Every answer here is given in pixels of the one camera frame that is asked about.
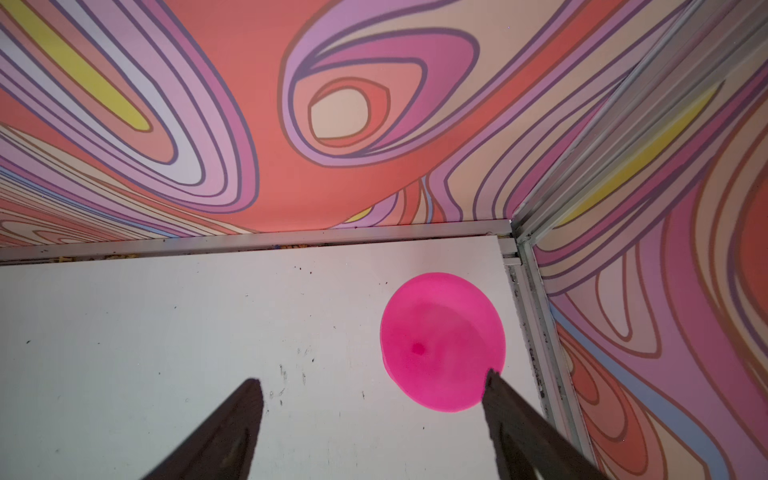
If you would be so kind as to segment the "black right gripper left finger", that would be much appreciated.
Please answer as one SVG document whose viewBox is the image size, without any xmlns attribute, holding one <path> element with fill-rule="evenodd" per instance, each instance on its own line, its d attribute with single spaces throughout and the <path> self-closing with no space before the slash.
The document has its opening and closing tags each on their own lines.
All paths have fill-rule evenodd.
<svg viewBox="0 0 768 480">
<path fill-rule="evenodd" d="M 246 479 L 263 413 L 261 384 L 249 378 L 145 477 Z"/>
</svg>

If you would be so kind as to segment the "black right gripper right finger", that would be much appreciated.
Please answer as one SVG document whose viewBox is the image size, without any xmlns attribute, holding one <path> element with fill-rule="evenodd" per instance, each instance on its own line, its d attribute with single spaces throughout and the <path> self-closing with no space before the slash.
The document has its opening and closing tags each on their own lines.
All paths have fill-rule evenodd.
<svg viewBox="0 0 768 480">
<path fill-rule="evenodd" d="M 605 477 L 493 369 L 482 406 L 501 479 Z"/>
</svg>

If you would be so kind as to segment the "pink plastic wine glass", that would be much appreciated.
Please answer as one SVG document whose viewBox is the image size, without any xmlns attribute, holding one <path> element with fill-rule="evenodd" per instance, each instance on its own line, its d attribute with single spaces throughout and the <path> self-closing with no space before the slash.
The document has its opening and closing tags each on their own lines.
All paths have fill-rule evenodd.
<svg viewBox="0 0 768 480">
<path fill-rule="evenodd" d="M 415 403 L 460 412 L 482 400 L 487 372 L 506 358 L 502 320 L 473 283 L 441 272 L 418 275 L 388 301 L 379 332 L 386 372 Z"/>
</svg>

